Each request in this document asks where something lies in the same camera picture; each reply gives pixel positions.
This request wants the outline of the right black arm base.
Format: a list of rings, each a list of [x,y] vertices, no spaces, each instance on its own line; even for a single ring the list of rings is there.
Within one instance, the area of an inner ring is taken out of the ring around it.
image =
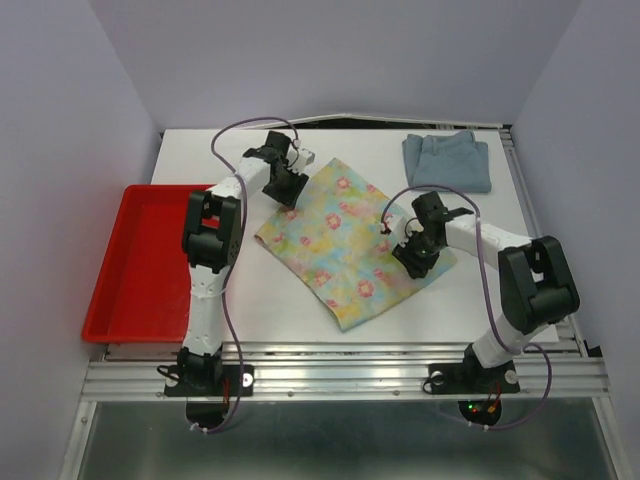
[[[472,425],[495,427],[502,415],[502,396],[521,391],[512,360],[497,367],[484,368],[471,346],[457,363],[432,363],[422,381],[428,395],[461,395],[460,414]]]

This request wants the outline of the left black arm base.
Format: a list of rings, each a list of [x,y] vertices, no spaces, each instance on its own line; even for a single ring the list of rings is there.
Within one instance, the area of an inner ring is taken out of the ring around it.
[[[223,431],[240,400],[253,395],[254,366],[245,362],[225,364],[221,351],[196,355],[183,347],[175,364],[159,365],[156,372],[165,380],[163,394],[185,399],[190,428],[203,434]]]

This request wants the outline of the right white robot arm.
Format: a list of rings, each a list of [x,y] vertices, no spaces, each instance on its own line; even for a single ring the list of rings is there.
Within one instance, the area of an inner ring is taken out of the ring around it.
[[[447,248],[477,258],[489,330],[470,345],[471,359],[460,366],[463,384],[482,390],[496,368],[521,354],[547,326],[579,309],[580,297],[562,245],[553,236],[530,238],[481,220],[479,207],[450,209],[439,193],[426,192],[412,202],[419,227],[391,214],[385,206],[381,232],[392,238],[392,255],[412,279],[422,279]]]

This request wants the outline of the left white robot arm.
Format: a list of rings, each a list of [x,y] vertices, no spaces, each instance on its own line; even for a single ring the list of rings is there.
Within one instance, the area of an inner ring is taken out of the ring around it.
[[[228,177],[189,195],[181,246],[190,303],[177,369],[199,393],[213,393],[222,384],[223,328],[229,325],[225,290],[243,243],[248,199],[262,192],[294,208],[309,180],[304,169],[314,158],[298,136],[270,131],[262,146],[248,149],[236,167],[229,167]]]

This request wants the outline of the floral pastel skirt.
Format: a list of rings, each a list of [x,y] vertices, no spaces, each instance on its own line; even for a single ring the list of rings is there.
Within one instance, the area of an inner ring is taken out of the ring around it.
[[[292,210],[276,211],[256,240],[286,265],[346,332],[429,286],[457,263],[440,255],[426,277],[412,279],[380,232],[382,216],[402,216],[376,186],[337,158],[306,184]]]

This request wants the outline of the blue denim skirt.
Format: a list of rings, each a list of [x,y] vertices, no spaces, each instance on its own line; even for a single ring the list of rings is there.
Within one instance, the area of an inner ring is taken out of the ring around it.
[[[409,134],[402,142],[402,155],[410,187],[431,184],[476,194],[492,190],[489,146],[472,131],[450,136]]]

